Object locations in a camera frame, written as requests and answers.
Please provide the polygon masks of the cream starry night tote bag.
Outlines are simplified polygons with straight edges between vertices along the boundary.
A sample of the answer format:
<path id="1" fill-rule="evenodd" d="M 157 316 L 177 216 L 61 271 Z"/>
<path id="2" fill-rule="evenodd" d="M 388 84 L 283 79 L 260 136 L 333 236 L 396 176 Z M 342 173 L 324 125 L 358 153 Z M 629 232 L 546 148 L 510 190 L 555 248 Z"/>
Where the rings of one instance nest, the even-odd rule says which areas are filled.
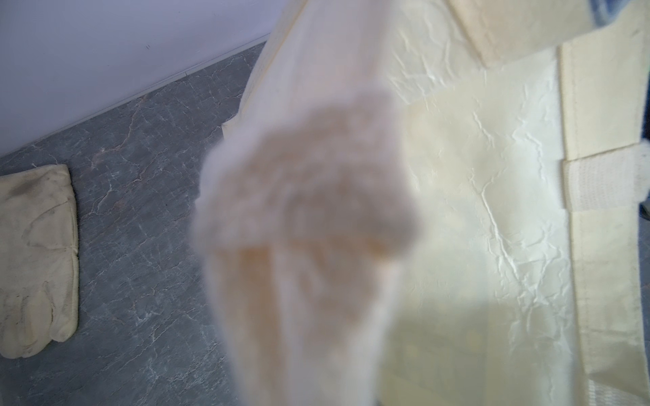
<path id="1" fill-rule="evenodd" d="M 646 405 L 646 1 L 290 1 L 191 240 L 244 405 Z"/>

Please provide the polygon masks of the beige work glove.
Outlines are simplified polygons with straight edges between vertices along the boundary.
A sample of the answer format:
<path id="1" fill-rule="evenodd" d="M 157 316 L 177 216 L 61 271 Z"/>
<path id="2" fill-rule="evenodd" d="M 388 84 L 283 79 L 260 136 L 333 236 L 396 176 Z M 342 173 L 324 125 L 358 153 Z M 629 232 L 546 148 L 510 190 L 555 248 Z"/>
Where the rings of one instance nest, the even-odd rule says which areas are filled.
<path id="1" fill-rule="evenodd" d="M 69 169 L 1 178 L 1 355 L 28 358 L 78 326 L 79 238 Z"/>

